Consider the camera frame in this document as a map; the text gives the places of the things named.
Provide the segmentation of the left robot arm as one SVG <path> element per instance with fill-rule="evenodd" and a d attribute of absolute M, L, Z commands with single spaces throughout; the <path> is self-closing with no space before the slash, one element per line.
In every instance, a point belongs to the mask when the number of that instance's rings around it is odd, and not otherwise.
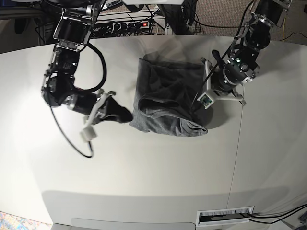
<path fill-rule="evenodd" d="M 237 32 L 224 55 L 221 56 L 217 50 L 212 51 L 218 68 L 210 74 L 213 89 L 230 93 L 237 85 L 255 79 L 260 68 L 256 63 L 257 57 L 271 41 L 270 30 L 282 26 L 291 4 L 291 0 L 259 0 L 253 10 L 253 0 L 247 6 L 251 19 L 240 23 L 243 31 Z"/>

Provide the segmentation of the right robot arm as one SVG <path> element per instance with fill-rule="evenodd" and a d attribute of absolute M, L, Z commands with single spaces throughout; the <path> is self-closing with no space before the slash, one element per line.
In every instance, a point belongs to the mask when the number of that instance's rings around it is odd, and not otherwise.
<path fill-rule="evenodd" d="M 48 0 L 48 4 L 61 8 L 62 16 L 54 32 L 57 44 L 46 70 L 41 87 L 42 97 L 51 107 L 62 104 L 69 109 L 87 116 L 87 123 L 98 124 L 103 121 L 129 123 L 132 113 L 120 106 L 114 99 L 114 92 L 98 93 L 106 82 L 107 68 L 102 53 L 89 43 L 92 29 L 104 5 L 103 0 Z M 74 85 L 80 54 L 85 48 L 92 49 L 100 58 L 102 78 L 89 89 Z"/>

